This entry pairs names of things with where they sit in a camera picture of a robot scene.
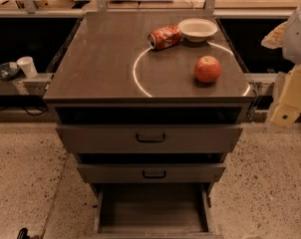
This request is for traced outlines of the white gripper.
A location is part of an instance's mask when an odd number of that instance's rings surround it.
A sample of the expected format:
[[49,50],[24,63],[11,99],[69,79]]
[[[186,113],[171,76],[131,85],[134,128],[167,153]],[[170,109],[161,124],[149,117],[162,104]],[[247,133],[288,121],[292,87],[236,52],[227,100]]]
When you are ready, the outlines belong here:
[[[287,22],[275,27],[261,41],[268,49],[282,47],[283,36]],[[294,68],[285,76],[285,83],[278,104],[273,104],[269,110],[269,122],[279,127],[291,127],[301,114],[301,65]]]

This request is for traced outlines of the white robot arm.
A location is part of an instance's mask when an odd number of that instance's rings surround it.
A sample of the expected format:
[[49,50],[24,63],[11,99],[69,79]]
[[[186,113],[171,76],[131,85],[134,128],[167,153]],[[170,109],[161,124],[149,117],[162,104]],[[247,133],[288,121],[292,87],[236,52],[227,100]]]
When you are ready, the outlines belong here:
[[294,64],[285,75],[283,90],[269,118],[274,125],[290,127],[301,115],[301,3],[286,22],[263,38],[261,45],[281,48],[283,58]]

